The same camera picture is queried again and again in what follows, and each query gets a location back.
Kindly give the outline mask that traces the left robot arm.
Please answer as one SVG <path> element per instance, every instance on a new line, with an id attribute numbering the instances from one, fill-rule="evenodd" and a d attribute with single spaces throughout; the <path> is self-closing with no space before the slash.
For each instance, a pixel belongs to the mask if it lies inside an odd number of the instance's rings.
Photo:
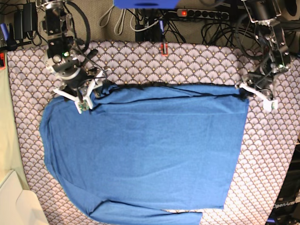
<path id="1" fill-rule="evenodd" d="M 291 68 L 291 56 L 285 40 L 285 33 L 278 17 L 281 11 L 275 0 L 244 0 L 246 14 L 242 15 L 235 25 L 235 38 L 242 54 L 250 60 L 259 61 L 253 72 L 243 75 L 239 88 L 247 97 L 256 95 L 262 100 L 263 109 L 271 112 L 278 108 L 273 90 L 278 75 Z M 259 43 L 262 54 L 250 55 L 242 46 L 239 27 L 243 20 L 255 25 L 254 36 Z"/>

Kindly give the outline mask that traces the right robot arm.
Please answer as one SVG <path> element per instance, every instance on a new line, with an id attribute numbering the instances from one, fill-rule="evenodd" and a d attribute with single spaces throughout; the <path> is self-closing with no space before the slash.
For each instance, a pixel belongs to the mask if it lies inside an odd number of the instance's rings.
<path id="1" fill-rule="evenodd" d="M 53 89 L 57 95 L 74 102 L 79 113 L 93 109 L 92 92 L 102 84 L 106 70 L 92 58 L 97 50 L 86 54 L 90 42 L 90 27 L 86 24 L 87 40 L 81 48 L 75 31 L 72 14 L 66 5 L 68 0 L 37 0 L 36 7 L 45 11 L 44 29 L 47 34 L 45 66 L 58 76 L 62 85 Z"/>

